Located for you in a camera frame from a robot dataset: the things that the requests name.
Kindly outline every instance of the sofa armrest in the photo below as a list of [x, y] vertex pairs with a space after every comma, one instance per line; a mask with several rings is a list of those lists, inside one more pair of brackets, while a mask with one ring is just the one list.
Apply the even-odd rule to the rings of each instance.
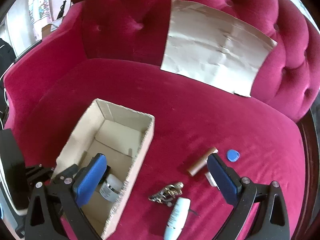
[[73, 5], [60, 27], [24, 55], [4, 76], [10, 115], [6, 128], [19, 128], [47, 90], [86, 59], [81, 35], [83, 2]]

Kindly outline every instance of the sofa backrest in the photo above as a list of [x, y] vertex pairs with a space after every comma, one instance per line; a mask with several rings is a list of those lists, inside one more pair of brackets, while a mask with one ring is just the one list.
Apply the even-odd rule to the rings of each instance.
[[[191, 1], [231, 14], [278, 42], [260, 68], [251, 95], [298, 121], [320, 86], [320, 36], [298, 8], [290, 0]], [[160, 66], [169, 20], [170, 0], [85, 0], [87, 57]]]

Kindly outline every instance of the open cardboard box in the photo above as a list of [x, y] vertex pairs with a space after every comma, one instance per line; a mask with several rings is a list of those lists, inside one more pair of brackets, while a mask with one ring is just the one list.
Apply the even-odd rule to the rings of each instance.
[[123, 181], [116, 202], [104, 199], [99, 185], [82, 211], [102, 239], [115, 230], [153, 138], [154, 116], [95, 99], [84, 112], [57, 158], [53, 178], [72, 164], [79, 168], [102, 153], [110, 173]]

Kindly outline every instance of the brown cylinder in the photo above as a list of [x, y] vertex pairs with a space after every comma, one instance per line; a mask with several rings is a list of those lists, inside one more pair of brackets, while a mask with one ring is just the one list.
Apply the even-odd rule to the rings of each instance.
[[194, 175], [197, 174], [199, 170], [201, 170], [207, 164], [207, 159], [209, 155], [217, 152], [218, 150], [216, 149], [216, 147], [211, 148], [197, 162], [195, 162], [189, 169], [187, 169], [187, 171], [193, 177]]

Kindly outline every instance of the sofa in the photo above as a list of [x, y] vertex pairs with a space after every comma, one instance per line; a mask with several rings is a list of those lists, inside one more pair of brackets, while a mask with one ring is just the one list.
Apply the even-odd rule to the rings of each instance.
[[[155, 116], [155, 133], [116, 232], [109, 239], [162, 239], [171, 209], [148, 196], [182, 181], [191, 199], [179, 239], [212, 239], [232, 210], [201, 170], [186, 170], [208, 148], [255, 183], [277, 180], [290, 234], [305, 187], [296, 125], [320, 87], [320, 37], [289, 0], [191, 0], [253, 25], [277, 46], [260, 68], [251, 98], [160, 70], [171, 0], [72, 0], [61, 26], [4, 77], [11, 128], [26, 165], [54, 166], [95, 98]], [[240, 152], [237, 162], [226, 152]], [[255, 205], [238, 239], [244, 239]]]

